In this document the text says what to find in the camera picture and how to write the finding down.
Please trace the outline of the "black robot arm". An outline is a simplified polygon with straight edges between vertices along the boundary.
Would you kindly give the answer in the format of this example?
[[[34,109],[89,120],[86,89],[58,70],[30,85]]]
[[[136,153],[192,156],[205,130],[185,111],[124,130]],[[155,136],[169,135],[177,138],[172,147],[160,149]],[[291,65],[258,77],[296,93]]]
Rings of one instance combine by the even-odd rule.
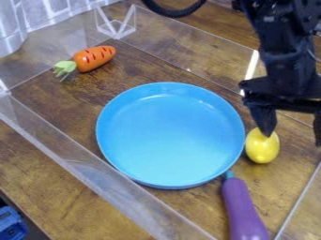
[[[270,136],[278,110],[314,116],[321,146],[321,74],[315,69],[312,31],[321,20],[321,0],[240,0],[259,38],[266,75],[239,83],[243,104],[260,133]]]

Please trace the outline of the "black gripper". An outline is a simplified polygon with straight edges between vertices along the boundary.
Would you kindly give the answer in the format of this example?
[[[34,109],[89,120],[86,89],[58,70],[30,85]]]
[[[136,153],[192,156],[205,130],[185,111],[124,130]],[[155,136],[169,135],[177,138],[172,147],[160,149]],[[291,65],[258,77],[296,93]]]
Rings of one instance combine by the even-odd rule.
[[[321,146],[321,75],[311,50],[284,55],[264,54],[267,74],[243,80],[243,104],[260,133],[268,137],[276,126],[275,111],[314,114],[315,146]]]

